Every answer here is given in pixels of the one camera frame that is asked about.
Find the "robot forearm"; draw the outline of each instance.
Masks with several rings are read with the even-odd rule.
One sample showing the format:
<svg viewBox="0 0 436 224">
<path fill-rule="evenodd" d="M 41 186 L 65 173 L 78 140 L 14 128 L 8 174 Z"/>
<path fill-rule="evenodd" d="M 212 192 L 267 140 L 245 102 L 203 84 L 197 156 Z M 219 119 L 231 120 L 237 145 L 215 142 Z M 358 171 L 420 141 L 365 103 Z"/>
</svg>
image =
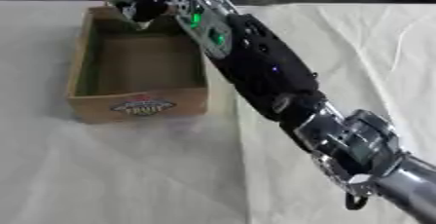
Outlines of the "robot forearm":
<svg viewBox="0 0 436 224">
<path fill-rule="evenodd" d="M 359 209 L 370 196 L 379 195 L 422 223 L 436 223 L 436 168 L 403 151 L 389 122 L 365 110 L 342 116 L 318 89 L 316 74 L 261 22 L 240 15 L 229 0 L 146 0 L 163 1 L 247 102 L 278 122 L 346 191 L 348 209 Z M 147 11 L 143 2 L 132 2 L 128 17 L 160 14 Z"/>
</svg>

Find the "white table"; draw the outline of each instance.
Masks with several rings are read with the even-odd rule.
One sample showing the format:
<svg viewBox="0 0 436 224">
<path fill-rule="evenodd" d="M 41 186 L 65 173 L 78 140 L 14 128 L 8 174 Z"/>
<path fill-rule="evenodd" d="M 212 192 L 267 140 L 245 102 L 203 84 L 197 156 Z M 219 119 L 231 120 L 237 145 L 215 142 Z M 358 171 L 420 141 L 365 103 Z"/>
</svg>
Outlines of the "white table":
<svg viewBox="0 0 436 224">
<path fill-rule="evenodd" d="M 211 109 L 203 117 L 75 121 L 62 95 L 82 13 L 93 5 L 0 2 L 1 223 L 234 224 L 246 216 L 259 224 L 415 223 L 382 199 L 345 210 L 344 193 L 276 124 L 240 98 L 235 108 L 232 90 L 209 64 Z M 436 8 L 244 11 L 319 73 L 340 110 L 388 117 L 410 150 L 436 163 Z"/>
<path fill-rule="evenodd" d="M 436 164 L 436 7 L 281 5 L 251 8 L 318 72 L 343 112 L 363 108 L 393 121 L 402 144 Z M 239 99 L 252 223 L 416 223 L 373 198 L 345 210 L 345 194 L 278 126 Z"/>
<path fill-rule="evenodd" d="M 245 223 L 235 97 L 209 113 L 90 126 L 63 98 L 91 2 L 0 2 L 0 223 Z"/>
</svg>

